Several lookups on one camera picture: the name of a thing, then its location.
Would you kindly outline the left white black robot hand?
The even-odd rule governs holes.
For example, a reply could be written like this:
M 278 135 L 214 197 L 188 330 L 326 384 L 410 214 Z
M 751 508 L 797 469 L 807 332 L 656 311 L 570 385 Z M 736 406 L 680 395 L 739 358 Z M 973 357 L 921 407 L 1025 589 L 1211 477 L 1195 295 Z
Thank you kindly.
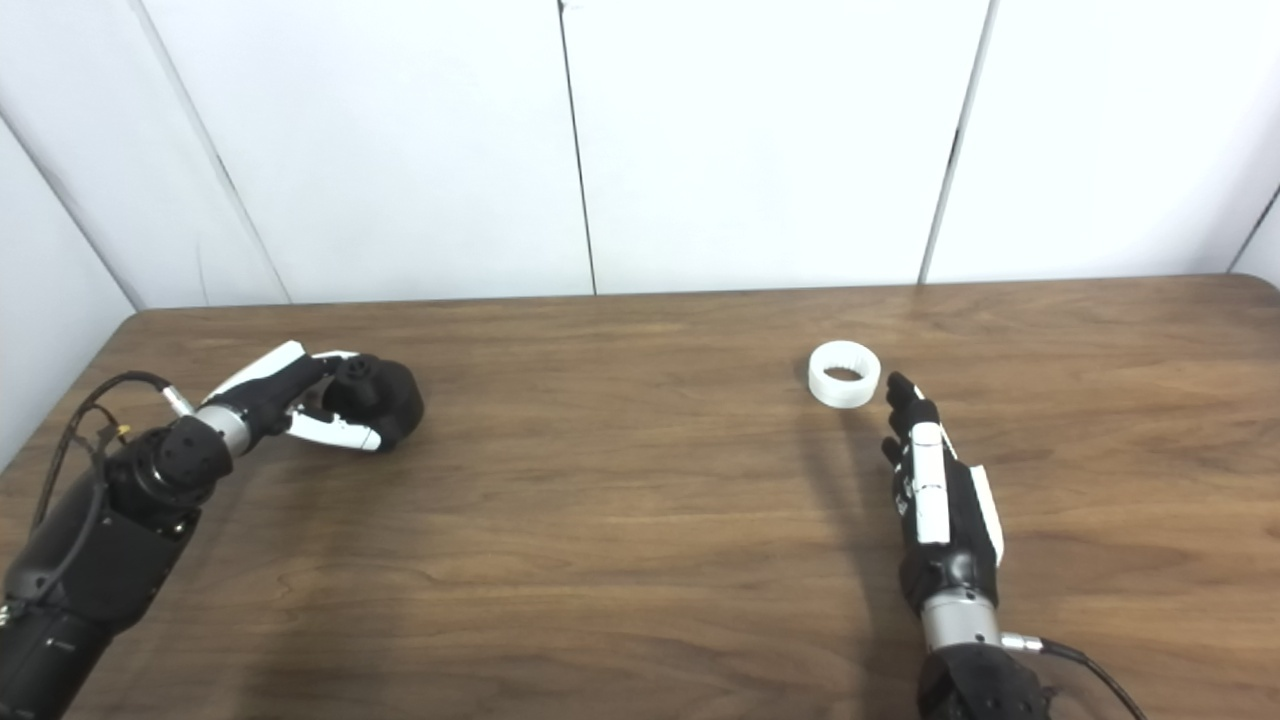
M 310 354 L 301 342 L 287 341 L 219 384 L 195 410 L 195 419 L 212 428 L 234 457 L 280 434 L 314 445 L 385 454 L 394 445 L 371 421 L 356 421 L 337 410 L 305 407 L 311 389 L 334 380 L 357 357 L 343 350 Z

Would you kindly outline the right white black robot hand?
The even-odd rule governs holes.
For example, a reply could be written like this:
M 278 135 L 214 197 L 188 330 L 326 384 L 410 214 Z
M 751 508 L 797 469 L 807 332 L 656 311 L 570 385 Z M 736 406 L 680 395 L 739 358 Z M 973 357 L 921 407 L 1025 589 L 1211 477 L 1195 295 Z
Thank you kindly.
M 916 383 L 892 372 L 886 389 L 892 433 L 882 451 L 902 533 L 904 598 L 915 612 L 946 591 L 997 605 L 1005 537 L 986 468 L 960 459 L 936 402 Z

